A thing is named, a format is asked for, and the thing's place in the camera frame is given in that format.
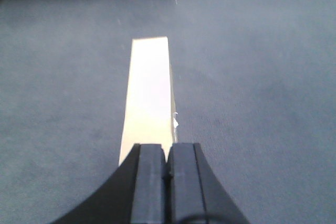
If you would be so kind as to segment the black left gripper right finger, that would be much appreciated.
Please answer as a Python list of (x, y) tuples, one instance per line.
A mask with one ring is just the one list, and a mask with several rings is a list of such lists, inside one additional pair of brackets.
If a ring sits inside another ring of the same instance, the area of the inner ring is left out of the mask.
[(217, 179), (200, 144), (173, 144), (168, 167), (171, 223), (249, 223)]

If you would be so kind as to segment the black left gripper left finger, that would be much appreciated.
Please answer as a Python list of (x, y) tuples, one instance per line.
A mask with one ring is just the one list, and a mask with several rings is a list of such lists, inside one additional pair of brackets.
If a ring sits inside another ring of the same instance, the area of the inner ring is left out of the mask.
[(165, 223), (165, 157), (159, 144), (134, 144), (90, 197), (55, 223)]

